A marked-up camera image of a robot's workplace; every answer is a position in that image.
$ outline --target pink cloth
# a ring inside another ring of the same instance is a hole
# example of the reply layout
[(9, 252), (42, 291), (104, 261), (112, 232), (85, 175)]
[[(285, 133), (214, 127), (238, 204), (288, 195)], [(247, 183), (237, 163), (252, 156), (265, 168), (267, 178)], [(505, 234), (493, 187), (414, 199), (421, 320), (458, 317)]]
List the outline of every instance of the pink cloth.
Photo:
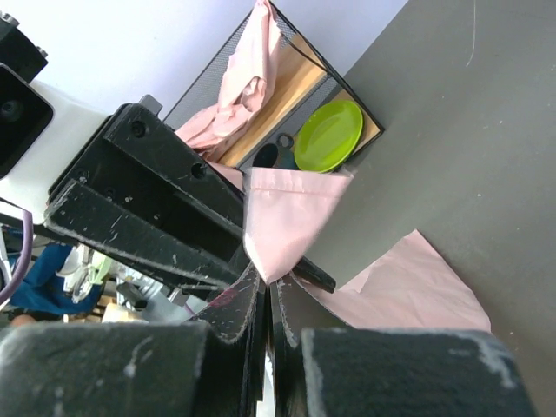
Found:
[(352, 178), (251, 169), (243, 245), (266, 283), (282, 278), (303, 257)]
[(355, 328), (491, 329), (471, 289), (417, 230), (334, 294), (302, 285)]
[(209, 162), (210, 166), (220, 173), (224, 178), (235, 185), (236, 188), (243, 190), (243, 173), (236, 168), (227, 167), (221, 163)]
[(222, 79), (218, 103), (201, 110), (175, 133), (203, 157), (217, 161), (245, 133), (272, 96), (281, 31), (268, 0), (255, 7)]

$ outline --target wooden board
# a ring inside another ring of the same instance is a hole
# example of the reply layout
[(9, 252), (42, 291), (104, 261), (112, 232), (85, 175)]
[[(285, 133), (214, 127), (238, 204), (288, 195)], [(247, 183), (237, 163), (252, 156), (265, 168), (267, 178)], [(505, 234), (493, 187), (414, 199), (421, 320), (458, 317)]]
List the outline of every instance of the wooden board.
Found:
[[(319, 62), (300, 36), (294, 37), (293, 44)], [(247, 133), (218, 162), (229, 167), (239, 164), (324, 76), (322, 69), (294, 48), (284, 46), (280, 51), (274, 94), (251, 123)]]

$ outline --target screw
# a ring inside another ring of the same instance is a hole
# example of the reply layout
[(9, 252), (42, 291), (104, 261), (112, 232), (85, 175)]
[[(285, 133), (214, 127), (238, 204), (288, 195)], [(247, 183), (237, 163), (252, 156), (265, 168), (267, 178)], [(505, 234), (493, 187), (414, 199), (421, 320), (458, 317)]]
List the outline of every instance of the screw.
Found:
[(191, 167), (191, 174), (197, 179), (201, 180), (207, 173), (207, 166), (204, 163), (194, 163)]
[(0, 119), (3, 122), (17, 122), (23, 114), (23, 105), (18, 100), (9, 100), (0, 107)]
[(17, 21), (17, 19), (15, 19), (11, 14), (9, 13), (3, 13), (2, 14), (2, 20), (4, 20), (6, 23), (11, 24), (14, 28), (16, 28), (17, 26), (19, 26), (19, 22)]
[(40, 46), (36, 47), (36, 50), (38, 50), (38, 53), (41, 54), (43, 56), (43, 58), (46, 58), (49, 54), (46, 52), (46, 50), (44, 50), (43, 48), (41, 48)]

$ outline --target wire basket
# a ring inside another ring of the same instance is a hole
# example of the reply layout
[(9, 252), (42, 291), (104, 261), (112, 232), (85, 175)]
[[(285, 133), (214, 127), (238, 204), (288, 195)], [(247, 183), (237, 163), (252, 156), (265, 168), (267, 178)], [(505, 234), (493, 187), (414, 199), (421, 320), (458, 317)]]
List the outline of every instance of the wire basket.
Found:
[[(320, 66), (326, 75), (273, 127), (273, 129), (262, 138), (258, 145), (255, 146), (247, 156), (243, 158), (240, 165), (249, 165), (256, 151), (267, 142), (276, 141), (280, 133), (288, 133), (295, 135), (307, 121), (307, 119), (324, 103), (330, 101), (341, 90), (345, 89), (352, 98), (366, 111), (370, 112), (361, 102), (357, 95), (352, 91), (343, 78), (334, 70), (334, 68), (326, 61), (326, 59), (316, 50), (313, 45), (289, 22), (289, 20), (275, 7), (276, 22), (281, 29), (282, 41), (281, 47), (290, 45), (315, 65)], [(249, 15), (247, 15), (238, 28), (234, 31), (228, 41), (221, 47), (215, 57), (210, 61), (204, 71), (191, 84), (179, 102), (167, 115), (165, 122), (173, 129), (178, 129), (187, 120), (194, 116), (202, 109), (214, 105), (218, 101), (218, 94), (222, 84), (222, 77), (228, 67), (228, 59), (234, 54), (235, 48), (242, 37), (243, 30), (247, 24)], [(294, 45), (294, 37), (300, 36), (319, 58), (317, 63), (302, 51), (298, 50)]]

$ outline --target green plate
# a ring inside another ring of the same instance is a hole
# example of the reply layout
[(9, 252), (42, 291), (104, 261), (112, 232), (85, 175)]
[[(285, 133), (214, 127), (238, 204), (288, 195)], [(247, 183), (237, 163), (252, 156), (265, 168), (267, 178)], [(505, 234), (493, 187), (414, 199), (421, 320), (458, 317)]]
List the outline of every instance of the green plate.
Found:
[(305, 122), (295, 143), (295, 163), (304, 171), (328, 172), (354, 151), (363, 130), (363, 114), (349, 100), (330, 102)]
[(95, 284), (102, 284), (103, 278), (110, 271), (110, 267), (112, 266), (112, 260), (108, 256), (95, 251), (95, 253), (93, 254), (93, 260), (91, 264), (95, 267), (97, 271), (94, 280)]

